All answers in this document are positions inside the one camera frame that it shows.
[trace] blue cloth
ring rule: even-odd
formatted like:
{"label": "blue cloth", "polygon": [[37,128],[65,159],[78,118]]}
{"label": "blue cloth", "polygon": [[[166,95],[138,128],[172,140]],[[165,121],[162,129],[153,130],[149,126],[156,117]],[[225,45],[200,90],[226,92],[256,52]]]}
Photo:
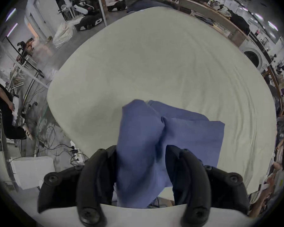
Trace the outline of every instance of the blue cloth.
{"label": "blue cloth", "polygon": [[146,208],[172,186],[165,167],[166,146],[189,149],[216,167],[224,123],[166,104],[133,100],[122,108],[117,143],[118,206]]}

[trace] fluorescent light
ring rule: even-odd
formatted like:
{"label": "fluorescent light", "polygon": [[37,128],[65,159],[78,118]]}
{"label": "fluorescent light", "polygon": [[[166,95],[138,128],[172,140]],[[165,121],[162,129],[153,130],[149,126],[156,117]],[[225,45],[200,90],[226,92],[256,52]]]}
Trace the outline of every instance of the fluorescent light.
{"label": "fluorescent light", "polygon": [[276,38],[276,36],[275,36],[272,32],[269,32],[269,34],[270,34],[272,37]]}
{"label": "fluorescent light", "polygon": [[10,14],[8,15],[8,17],[6,18],[5,21],[8,21],[8,19],[15,13],[16,9],[13,9]]}
{"label": "fluorescent light", "polygon": [[271,28],[274,28],[276,31],[278,31],[278,28],[274,24],[272,24],[270,21],[268,21],[268,24]]}
{"label": "fluorescent light", "polygon": [[16,23],[16,24],[11,28],[11,30],[8,32],[7,37],[10,36],[11,32],[13,32],[14,28],[15,28],[17,25],[18,25],[18,24]]}
{"label": "fluorescent light", "polygon": [[263,17],[260,14],[255,13],[255,16],[257,16],[260,20],[264,20]]}

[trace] white bed sheet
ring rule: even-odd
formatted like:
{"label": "white bed sheet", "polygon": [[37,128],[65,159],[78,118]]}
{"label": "white bed sheet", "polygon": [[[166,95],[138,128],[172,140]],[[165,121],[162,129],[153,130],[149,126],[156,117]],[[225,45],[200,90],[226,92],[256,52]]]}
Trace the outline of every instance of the white bed sheet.
{"label": "white bed sheet", "polygon": [[273,98],[250,60],[198,19],[163,7],[130,14],[82,44],[52,81],[53,116],[85,154],[117,143],[121,108],[157,100],[225,123],[218,168],[258,189],[275,144]]}

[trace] doorway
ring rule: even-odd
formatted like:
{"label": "doorway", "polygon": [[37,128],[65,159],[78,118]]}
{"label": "doorway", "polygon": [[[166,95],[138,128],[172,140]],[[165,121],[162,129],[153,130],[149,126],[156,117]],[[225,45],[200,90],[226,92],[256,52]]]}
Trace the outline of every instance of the doorway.
{"label": "doorway", "polygon": [[43,18],[42,14],[40,12],[40,3],[39,3],[38,0],[34,1],[34,9],[36,10],[36,13],[37,13],[38,17],[40,18],[40,20],[43,23],[42,28],[46,30],[45,33],[53,36],[55,33],[53,33],[52,29],[50,29],[50,26],[48,26],[48,24],[46,23],[45,19]]}
{"label": "doorway", "polygon": [[39,35],[40,39],[46,41],[46,36],[45,34],[42,32],[42,30],[40,29],[39,25],[37,24],[37,22],[35,21],[34,17],[32,16],[32,14],[29,15],[30,21],[31,21],[31,25],[32,27],[35,29],[36,33]]}

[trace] plastic bag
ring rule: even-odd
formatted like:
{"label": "plastic bag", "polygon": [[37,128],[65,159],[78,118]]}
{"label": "plastic bag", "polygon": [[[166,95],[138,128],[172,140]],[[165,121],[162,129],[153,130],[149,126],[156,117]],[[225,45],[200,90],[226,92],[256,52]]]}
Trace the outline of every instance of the plastic bag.
{"label": "plastic bag", "polygon": [[65,42],[68,42],[72,36],[74,25],[72,23],[68,22],[62,22],[53,38],[53,44],[56,46],[56,48],[59,48],[61,45],[63,45]]}

